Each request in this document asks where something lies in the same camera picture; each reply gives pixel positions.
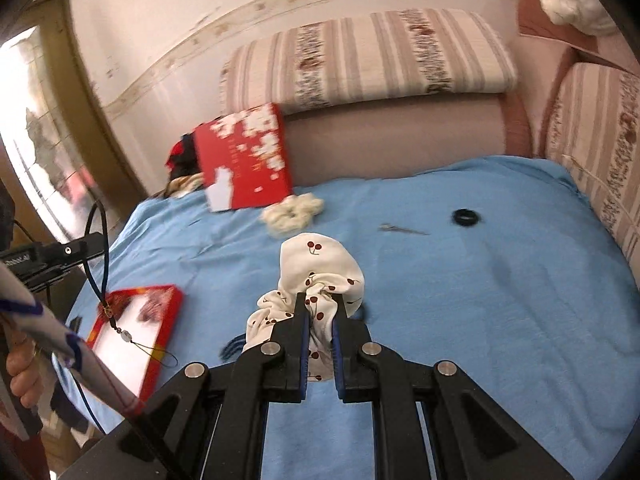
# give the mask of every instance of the silver screw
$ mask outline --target silver screw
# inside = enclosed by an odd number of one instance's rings
[[[367,355],[378,355],[382,352],[382,346],[378,343],[364,343],[364,345],[362,345],[362,351]]]
[[[458,371],[458,367],[451,361],[440,361],[438,371],[443,375],[452,376]]]
[[[265,355],[276,355],[280,351],[280,345],[275,341],[269,341],[260,347],[260,352]]]
[[[197,379],[204,373],[204,366],[200,363],[191,363],[184,369],[184,374],[190,379]]]

